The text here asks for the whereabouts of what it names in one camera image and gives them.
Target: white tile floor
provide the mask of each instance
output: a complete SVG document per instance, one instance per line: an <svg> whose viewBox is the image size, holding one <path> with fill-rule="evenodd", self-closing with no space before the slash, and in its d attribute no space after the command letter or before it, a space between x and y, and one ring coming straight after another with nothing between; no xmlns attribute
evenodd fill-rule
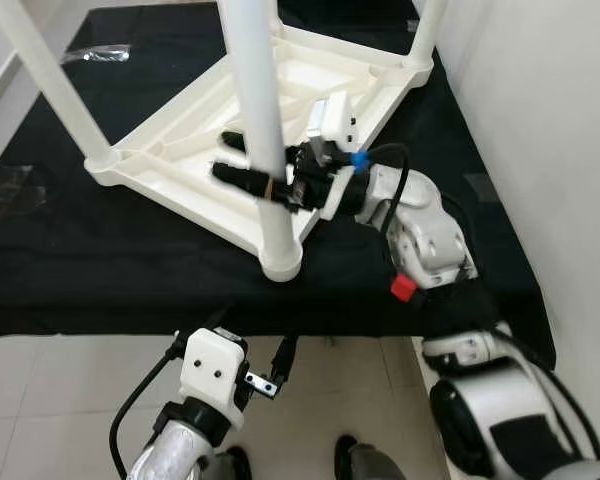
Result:
<svg viewBox="0 0 600 480"><path fill-rule="evenodd" d="M249 339L255 371L268 371L277 338ZM168 337L0 338L0 480L116 477L108 451L116 409L169 344ZM402 338L302 338L291 380L269 401L255 398L242 445L255 480L331 480L342 433L373 443L409 480L447 474L411 342ZM127 464L165 401L177 399L173 362L121 429Z"/></svg>

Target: red button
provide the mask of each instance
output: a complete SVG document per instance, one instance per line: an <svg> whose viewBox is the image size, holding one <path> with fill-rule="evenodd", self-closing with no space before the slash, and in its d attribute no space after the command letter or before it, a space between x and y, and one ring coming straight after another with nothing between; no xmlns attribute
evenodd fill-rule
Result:
<svg viewBox="0 0 600 480"><path fill-rule="evenodd" d="M391 293L393 293L398 300L405 303L411 300L411 297L416 293L416 290L418 290L416 282L402 273L399 273L391 284Z"/></svg>

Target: blue connector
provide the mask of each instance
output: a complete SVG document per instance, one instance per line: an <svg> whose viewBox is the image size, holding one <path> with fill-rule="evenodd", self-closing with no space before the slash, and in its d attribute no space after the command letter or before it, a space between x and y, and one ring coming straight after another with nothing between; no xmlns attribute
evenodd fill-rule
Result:
<svg viewBox="0 0 600 480"><path fill-rule="evenodd" d="M366 150L360 150L359 152L351 154L351 165L355 167L355 174L358 175L364 172L371 162L369 161L369 154Z"/></svg>

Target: black tablecloth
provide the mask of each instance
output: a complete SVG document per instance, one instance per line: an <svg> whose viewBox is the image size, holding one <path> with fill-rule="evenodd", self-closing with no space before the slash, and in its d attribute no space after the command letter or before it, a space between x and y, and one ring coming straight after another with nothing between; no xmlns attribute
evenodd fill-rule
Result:
<svg viewBox="0 0 600 480"><path fill-rule="evenodd" d="M404 54L415 10L403 1L281 3L285 23ZM65 70L111 142L224 53L214 4L92 11L70 49L130 43L124 63ZM436 56L376 140L404 142L412 167L454 199L487 290L514 331L554 357L538 286ZM432 291L425 306L388 293L386 242L340 218L305 242L297 279L275 285L255 258L125 187L103 188L44 98L0 159L0 335L171 333L236 303L239 333L419 335L493 317L482 282Z"/></svg>

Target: black cloth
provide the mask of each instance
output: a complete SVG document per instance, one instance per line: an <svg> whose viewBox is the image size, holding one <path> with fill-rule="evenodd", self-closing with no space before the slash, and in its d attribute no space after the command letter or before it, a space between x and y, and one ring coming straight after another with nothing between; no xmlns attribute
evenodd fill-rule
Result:
<svg viewBox="0 0 600 480"><path fill-rule="evenodd" d="M404 1L283 1L286 24L404 54L417 14ZM224 53L213 4L92 11L70 49L132 44L123 63L65 66L111 142L117 142ZM486 176L439 58L376 144L403 142L412 167L453 201L484 282L514 332L554 356L538 286L498 202L466 179ZM228 301L244 334L420 335L494 317L481 282L437 289L427 308L388 292L384 239L351 219L319 224L292 282L264 278L255 258L125 188L98 186L40 97L0 158L0 335L171 333Z"/></svg>

